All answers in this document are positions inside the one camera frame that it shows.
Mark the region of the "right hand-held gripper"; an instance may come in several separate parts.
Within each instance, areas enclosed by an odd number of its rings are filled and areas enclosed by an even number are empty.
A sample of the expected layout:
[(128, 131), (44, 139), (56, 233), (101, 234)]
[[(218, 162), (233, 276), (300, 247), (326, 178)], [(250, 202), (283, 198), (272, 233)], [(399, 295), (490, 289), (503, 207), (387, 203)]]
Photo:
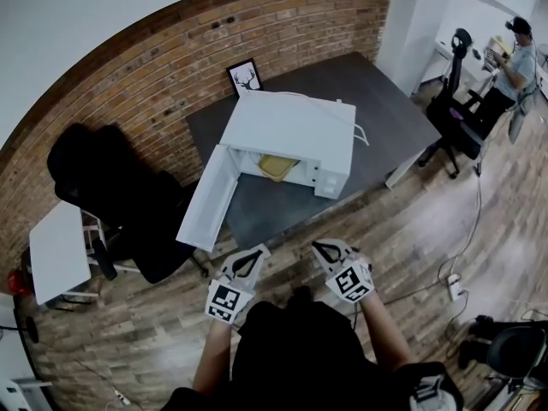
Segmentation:
[[(354, 250), (345, 241), (318, 240), (312, 243), (312, 250), (320, 267), (329, 276), (327, 287), (340, 300), (355, 304), (372, 293), (370, 264), (363, 255), (352, 253)], [(335, 272), (337, 260), (343, 262)]]

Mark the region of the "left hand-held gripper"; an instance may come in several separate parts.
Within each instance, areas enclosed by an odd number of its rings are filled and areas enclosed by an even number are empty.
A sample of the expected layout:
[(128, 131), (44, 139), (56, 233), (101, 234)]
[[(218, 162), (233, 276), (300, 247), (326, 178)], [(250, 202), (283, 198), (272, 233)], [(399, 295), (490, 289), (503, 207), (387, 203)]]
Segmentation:
[(224, 262), (217, 278), (211, 280), (205, 313), (232, 325), (254, 298), (254, 287), (265, 261), (271, 257), (266, 246), (231, 254)]

